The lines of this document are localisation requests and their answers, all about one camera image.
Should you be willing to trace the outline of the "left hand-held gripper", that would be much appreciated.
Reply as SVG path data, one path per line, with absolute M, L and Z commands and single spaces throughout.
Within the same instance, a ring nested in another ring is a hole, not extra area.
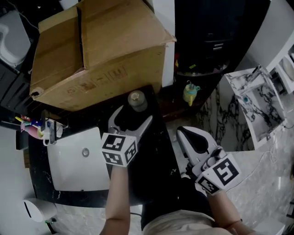
M 113 112 L 108 120 L 109 128 L 118 128 L 115 118 L 122 110 L 123 105 Z M 135 155 L 138 153 L 138 140 L 148 129 L 153 116 L 149 116 L 138 129 L 126 130 L 124 132 L 104 133 L 101 141 L 101 152 L 107 164 L 127 167 Z

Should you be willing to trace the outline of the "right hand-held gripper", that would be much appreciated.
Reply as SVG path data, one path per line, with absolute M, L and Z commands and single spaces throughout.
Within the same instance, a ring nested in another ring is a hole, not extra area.
M 178 127 L 177 140 L 189 160 L 187 174 L 210 195 L 236 183 L 241 173 L 232 154 L 217 146 L 210 133 L 195 127 Z

